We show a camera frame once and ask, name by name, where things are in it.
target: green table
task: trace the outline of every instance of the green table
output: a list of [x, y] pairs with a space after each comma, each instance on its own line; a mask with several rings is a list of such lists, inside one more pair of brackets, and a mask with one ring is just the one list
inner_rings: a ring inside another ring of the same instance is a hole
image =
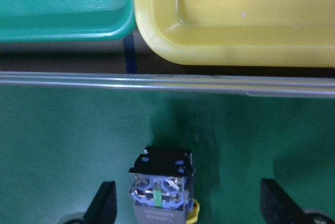
[[335, 218], [335, 100], [0, 86], [0, 223], [60, 223], [115, 180], [116, 223], [136, 223], [128, 169], [146, 145], [189, 148], [198, 223], [264, 223], [260, 178]]

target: blue stripe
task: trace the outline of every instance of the blue stripe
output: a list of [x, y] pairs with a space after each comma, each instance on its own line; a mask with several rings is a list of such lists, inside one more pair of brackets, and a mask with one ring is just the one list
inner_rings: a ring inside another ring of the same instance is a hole
[[134, 38], [132, 34], [125, 37], [123, 41], [124, 41], [124, 51], [125, 51], [127, 73], [137, 74], [135, 45], [134, 45]]

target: green surface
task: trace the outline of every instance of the green surface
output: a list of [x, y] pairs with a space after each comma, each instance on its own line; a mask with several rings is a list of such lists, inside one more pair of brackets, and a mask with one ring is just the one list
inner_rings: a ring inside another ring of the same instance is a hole
[[259, 183], [335, 218], [335, 100], [0, 86], [0, 223], [58, 223], [115, 180], [116, 223], [136, 223], [128, 169], [146, 145], [190, 148], [198, 223], [264, 223]]
[[0, 42], [116, 40], [135, 28], [133, 0], [0, 0]]

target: yellow tray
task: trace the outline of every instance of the yellow tray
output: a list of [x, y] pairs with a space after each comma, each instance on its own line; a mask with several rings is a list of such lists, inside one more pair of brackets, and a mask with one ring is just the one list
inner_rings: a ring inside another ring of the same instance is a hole
[[171, 62], [335, 67], [335, 0], [135, 0], [135, 12]]

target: yellow plastic bin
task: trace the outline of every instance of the yellow plastic bin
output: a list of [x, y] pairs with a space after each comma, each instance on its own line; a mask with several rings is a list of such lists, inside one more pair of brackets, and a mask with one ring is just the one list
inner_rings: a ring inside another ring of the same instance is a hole
[[135, 0], [135, 13], [175, 63], [335, 67], [335, 0]]

